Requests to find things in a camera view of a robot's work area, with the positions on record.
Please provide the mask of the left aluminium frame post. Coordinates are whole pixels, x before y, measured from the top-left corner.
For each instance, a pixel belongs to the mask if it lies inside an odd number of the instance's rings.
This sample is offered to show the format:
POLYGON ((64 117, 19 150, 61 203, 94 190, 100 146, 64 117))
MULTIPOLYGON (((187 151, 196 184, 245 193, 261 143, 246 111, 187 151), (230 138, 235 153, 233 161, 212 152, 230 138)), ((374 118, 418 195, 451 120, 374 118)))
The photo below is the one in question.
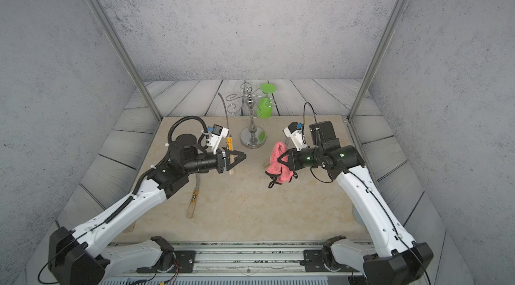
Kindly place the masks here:
POLYGON ((107 15, 104 7, 102 6, 100 0, 86 0, 86 2, 90 7, 91 11, 93 12, 93 14, 95 15, 96 19, 100 23, 100 26, 104 34, 107 36, 109 43, 112 45, 113 49, 118 55, 120 61, 123 64, 123 67, 126 69, 136 89, 141 94, 144 102, 146 103, 147 107, 150 108, 153 116, 156 118, 158 123, 161 123, 164 116, 159 111, 156 103, 154 102, 154 99, 149 93, 149 90, 146 88, 146 85, 144 84, 142 77, 139 75, 139 72, 137 71, 134 62, 130 58, 130 55, 128 54, 120 37, 115 31, 115 28, 111 20, 109 19, 109 16, 107 15))

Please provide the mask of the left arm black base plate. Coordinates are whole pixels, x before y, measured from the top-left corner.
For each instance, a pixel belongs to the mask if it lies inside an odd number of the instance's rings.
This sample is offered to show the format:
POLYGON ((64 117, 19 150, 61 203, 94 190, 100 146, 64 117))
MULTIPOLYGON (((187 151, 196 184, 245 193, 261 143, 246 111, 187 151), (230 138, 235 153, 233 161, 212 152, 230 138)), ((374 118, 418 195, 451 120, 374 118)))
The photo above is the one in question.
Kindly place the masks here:
POLYGON ((138 274, 191 274, 193 273, 196 251, 181 250, 175 251, 173 254, 164 254, 164 258, 160 258, 158 262, 149 268, 138 268, 138 274))

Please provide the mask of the right aluminium frame post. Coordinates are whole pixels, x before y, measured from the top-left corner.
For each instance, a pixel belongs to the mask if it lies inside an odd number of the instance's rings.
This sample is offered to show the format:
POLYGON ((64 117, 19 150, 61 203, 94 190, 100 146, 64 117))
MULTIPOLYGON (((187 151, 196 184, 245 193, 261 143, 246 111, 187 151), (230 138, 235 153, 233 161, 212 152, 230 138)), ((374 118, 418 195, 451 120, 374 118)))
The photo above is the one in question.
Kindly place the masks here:
POLYGON ((350 109, 350 113, 347 116, 349 122, 352 122, 354 118, 358 115, 359 108, 361 107, 361 104, 365 99, 365 95, 378 71, 380 62, 387 50, 390 40, 392 39, 396 25, 402 17, 402 13, 406 7, 407 2, 408 0, 396 0, 394 3, 386 27, 384 28, 384 31, 378 42, 378 45, 372 56, 369 66, 362 78, 361 86, 358 90, 357 96, 355 97, 354 103, 350 109))

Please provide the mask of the pink fluffy rag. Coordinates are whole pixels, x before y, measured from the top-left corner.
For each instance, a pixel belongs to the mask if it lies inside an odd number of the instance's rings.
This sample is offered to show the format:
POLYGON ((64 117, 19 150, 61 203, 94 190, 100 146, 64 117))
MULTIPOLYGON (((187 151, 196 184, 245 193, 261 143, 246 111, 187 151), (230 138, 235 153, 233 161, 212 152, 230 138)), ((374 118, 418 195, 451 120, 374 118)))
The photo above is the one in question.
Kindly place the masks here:
POLYGON ((282 185, 289 183, 297 175, 290 168, 280 163, 278 160, 286 158, 288 161, 288 148, 283 142, 278 142, 274 146, 270 155, 270 165, 265 171, 265 174, 271 179, 268 188, 273 188, 275 185, 282 185))

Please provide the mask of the green plastic goblet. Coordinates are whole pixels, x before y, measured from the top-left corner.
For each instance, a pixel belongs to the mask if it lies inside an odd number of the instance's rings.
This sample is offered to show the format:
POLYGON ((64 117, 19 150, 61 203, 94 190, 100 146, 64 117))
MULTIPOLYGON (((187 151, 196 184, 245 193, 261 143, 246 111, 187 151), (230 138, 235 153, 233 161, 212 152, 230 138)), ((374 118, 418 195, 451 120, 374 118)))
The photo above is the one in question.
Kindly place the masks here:
POLYGON ((275 101, 272 95, 275 93, 276 87, 270 83, 266 83, 262 84, 260 88, 264 96, 261 97, 258 103, 257 116, 259 118, 267 119, 272 117, 273 108, 275 106, 275 101))

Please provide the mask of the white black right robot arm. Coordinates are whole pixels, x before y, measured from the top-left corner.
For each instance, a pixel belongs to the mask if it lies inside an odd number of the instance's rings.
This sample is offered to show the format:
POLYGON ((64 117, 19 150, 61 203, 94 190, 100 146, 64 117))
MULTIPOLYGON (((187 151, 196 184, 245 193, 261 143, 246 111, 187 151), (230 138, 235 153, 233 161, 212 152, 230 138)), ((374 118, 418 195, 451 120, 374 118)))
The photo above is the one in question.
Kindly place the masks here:
POLYGON ((395 217, 373 183, 366 163, 352 145, 342 146, 330 121, 309 126, 312 147, 304 137, 304 125, 292 122, 284 128, 294 146, 271 158, 279 174, 271 185, 283 184, 298 176, 299 170, 324 169, 351 199, 372 240, 370 246, 343 236, 326 240, 318 258, 304 260, 307 268, 319 266, 330 272, 344 267, 361 273, 369 284, 410 284, 428 277, 434 254, 427 243, 417 242, 395 217))

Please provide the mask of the aluminium frame post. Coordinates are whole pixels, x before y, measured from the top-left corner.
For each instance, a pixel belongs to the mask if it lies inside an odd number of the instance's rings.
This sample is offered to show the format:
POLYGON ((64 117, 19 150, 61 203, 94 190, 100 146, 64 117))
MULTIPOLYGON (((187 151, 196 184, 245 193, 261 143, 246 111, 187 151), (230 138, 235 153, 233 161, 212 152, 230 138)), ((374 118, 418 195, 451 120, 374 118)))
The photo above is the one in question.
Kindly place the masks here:
POLYGON ((372 56, 369 66, 362 78, 361 86, 358 90, 357 96, 355 97, 354 103, 350 109, 350 113, 347 116, 349 122, 352 122, 354 118, 358 115, 359 108, 361 107, 361 104, 365 99, 365 95, 378 71, 380 62, 387 50, 390 40, 392 39, 396 25, 402 17, 402 13, 406 7, 407 2, 408 0, 396 0, 394 3, 386 27, 384 28, 384 31, 378 42, 378 45, 372 56))
POLYGON ((158 123, 161 123, 164 116, 159 111, 156 103, 154 102, 154 99, 149 93, 149 90, 146 88, 146 85, 144 84, 142 77, 139 75, 139 72, 137 71, 134 62, 130 58, 130 55, 128 54, 120 37, 115 31, 115 28, 111 20, 109 19, 109 16, 107 15, 104 7, 102 6, 100 0, 86 0, 86 2, 90 7, 91 11, 93 12, 93 14, 95 15, 96 19, 100 23, 100 26, 104 34, 107 36, 109 43, 112 45, 113 49, 118 55, 120 61, 123 64, 123 67, 126 69, 136 89, 141 94, 144 102, 146 103, 147 107, 150 108, 153 116, 156 118, 158 123))

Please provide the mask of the chrome glass holder stand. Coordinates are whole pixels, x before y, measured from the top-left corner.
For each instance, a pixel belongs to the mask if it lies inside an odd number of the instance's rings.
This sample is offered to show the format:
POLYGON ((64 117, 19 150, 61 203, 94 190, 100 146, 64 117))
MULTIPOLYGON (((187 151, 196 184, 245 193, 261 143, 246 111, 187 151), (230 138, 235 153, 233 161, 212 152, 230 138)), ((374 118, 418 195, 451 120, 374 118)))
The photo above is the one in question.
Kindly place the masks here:
POLYGON ((264 96, 260 87, 255 90, 249 82, 244 82, 240 86, 240 89, 242 90, 241 95, 234 93, 224 97, 225 101, 231 102, 231 104, 226 106, 228 113, 236 115, 238 110, 242 111, 247 109, 248 111, 249 125, 241 131, 240 141, 243 146, 249 149, 260 148, 265 144, 267 138, 265 129, 256 124, 256 119, 262 119, 257 116, 258 103, 261 97, 264 96))

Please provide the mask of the aluminium mounting rail base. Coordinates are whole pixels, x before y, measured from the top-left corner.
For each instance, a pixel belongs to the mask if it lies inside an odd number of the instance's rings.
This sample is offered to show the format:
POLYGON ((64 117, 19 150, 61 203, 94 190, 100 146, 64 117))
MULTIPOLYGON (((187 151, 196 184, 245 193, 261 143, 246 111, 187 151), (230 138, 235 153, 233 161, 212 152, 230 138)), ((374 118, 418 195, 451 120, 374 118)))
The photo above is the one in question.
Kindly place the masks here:
MULTIPOLYGON (((305 272, 299 264, 304 250, 321 250, 323 243, 285 243, 279 247, 262 244, 254 248, 244 246, 182 246, 174 251, 196 251, 193 273, 237 273, 242 274, 297 274, 305 272)), ((361 273, 348 273, 363 276, 361 273)))

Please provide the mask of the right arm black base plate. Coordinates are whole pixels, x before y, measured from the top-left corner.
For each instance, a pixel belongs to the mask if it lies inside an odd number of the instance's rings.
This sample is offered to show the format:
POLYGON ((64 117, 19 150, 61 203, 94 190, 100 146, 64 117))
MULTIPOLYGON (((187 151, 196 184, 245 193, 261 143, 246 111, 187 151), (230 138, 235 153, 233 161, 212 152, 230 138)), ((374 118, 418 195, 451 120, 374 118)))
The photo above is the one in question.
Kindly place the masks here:
POLYGON ((299 262, 305 272, 348 272, 358 273, 357 270, 347 266, 335 264, 330 267, 323 257, 322 250, 304 250, 303 259, 299 262))

